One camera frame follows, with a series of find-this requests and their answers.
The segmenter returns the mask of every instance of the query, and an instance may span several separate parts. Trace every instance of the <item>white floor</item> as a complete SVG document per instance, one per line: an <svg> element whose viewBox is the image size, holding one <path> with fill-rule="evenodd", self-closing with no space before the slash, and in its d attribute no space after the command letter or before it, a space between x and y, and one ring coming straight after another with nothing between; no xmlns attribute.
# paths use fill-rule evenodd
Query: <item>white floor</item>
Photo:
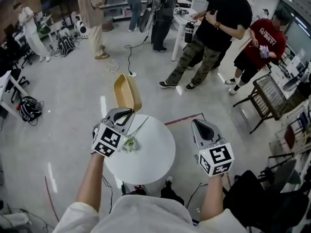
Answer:
<svg viewBox="0 0 311 233"><path fill-rule="evenodd" d="M118 74L128 73L129 50L124 45L137 45L146 36L146 33L129 33L128 24L128 21L116 22L114 30L103 33L106 51L111 55L107 60L94 60L88 40L83 40L66 58L53 57L49 63L40 63L36 59L31 66L26 65L23 69L23 75L30 81L26 90L31 96L43 100L45 107L37 126L32 127L9 115L0 133L5 179L0 190L1 198L11 207L27 209L55 226L57 221L48 198L45 176L58 217L75 201L89 160L91 131L101 119L101 97L105 97L107 111L116 107L114 81ZM229 174L230 179L248 169L258 175L267 165L267 157L271 155L268 143L273 140L280 124L273 119L268 120L250 135L249 131L260 120L259 115L251 102L236 108L232 105L250 94L252 83L241 88L235 96L229 96L229 87L224 84L225 79L233 77L233 61L247 36L232 44L218 71L209 73L201 86L192 92L182 90L182 93L177 89L163 90L158 86L159 81L165 80L177 64L171 61L175 36L176 31L171 29L165 40L168 48L166 53L152 52L150 39L132 51L131 70L139 75L136 82L143 103L139 113L156 117L164 123L203 113L207 121L220 128L232 145L235 163ZM112 70L119 63L118 74L108 73L109 63ZM261 70L256 77L266 73L267 70ZM186 71L180 85L185 86L194 74L194 71ZM178 154L176 149L177 162L183 158ZM175 166L184 173L188 167L178 166L178 163ZM114 203L121 191L117 189L113 175L107 168L104 175L113 186ZM206 183L208 178L174 177L174 180L173 189L176 188L177 194L185 189L180 193L187 203L197 185ZM160 182L156 185L159 189L151 189L153 196L157 196L156 191L163 186ZM193 210L200 208L201 203L202 195L195 196L191 202ZM109 206L110 189L104 187L101 216L107 215ZM193 210L191 215L197 217ZM34 222L33 230L40 231L44 226L42 222L34 217L31 219Z"/></svg>

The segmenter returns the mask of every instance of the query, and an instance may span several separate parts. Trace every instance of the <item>red t-shirt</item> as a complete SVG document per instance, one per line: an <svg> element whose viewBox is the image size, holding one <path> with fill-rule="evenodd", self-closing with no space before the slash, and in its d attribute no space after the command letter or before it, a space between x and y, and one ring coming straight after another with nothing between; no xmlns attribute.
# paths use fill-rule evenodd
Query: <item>red t-shirt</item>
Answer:
<svg viewBox="0 0 311 233"><path fill-rule="evenodd" d="M269 19L255 21L250 29L255 32L259 46L268 46L269 51L274 52L277 59L281 58L286 48L286 38L283 31L276 30ZM259 48L254 47L252 41L244 48L244 52L258 69L262 69L270 62L269 58L261 58Z"/></svg>

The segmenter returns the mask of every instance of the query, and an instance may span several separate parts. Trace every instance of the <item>bracelet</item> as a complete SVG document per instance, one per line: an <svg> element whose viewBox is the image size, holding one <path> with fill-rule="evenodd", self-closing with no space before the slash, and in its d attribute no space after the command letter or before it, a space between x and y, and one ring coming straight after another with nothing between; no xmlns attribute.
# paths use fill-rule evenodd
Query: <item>bracelet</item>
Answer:
<svg viewBox="0 0 311 233"><path fill-rule="evenodd" d="M218 21L217 21L217 22L215 23L214 27L218 30L221 24L222 24L221 22L218 22Z"/></svg>

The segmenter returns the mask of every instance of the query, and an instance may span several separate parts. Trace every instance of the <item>brick wall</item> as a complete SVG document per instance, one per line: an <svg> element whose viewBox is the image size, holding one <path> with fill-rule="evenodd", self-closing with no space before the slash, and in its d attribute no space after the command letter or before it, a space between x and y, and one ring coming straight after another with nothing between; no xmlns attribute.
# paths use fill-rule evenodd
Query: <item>brick wall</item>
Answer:
<svg viewBox="0 0 311 233"><path fill-rule="evenodd" d="M5 38L3 30L10 23L15 25L17 22L17 15L13 10L13 5L17 2L22 2L24 6L30 7L34 12L40 12L42 10L40 0L3 0L0 3L0 42L3 42L3 39ZM79 11L78 3L76 1L71 2L69 6L71 11ZM50 12L53 15L54 21L60 20L60 11L57 7L53 8Z"/></svg>

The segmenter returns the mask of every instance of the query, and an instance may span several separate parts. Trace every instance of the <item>computer monitor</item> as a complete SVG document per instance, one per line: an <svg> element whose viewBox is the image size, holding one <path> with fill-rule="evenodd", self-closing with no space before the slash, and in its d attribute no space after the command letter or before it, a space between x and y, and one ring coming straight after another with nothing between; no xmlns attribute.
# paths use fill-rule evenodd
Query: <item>computer monitor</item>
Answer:
<svg viewBox="0 0 311 233"><path fill-rule="evenodd" d="M13 24L10 24L9 26L7 26L7 27L4 29L4 33L5 33L6 36L13 35L14 32L15 32L15 29L14 29Z"/></svg>

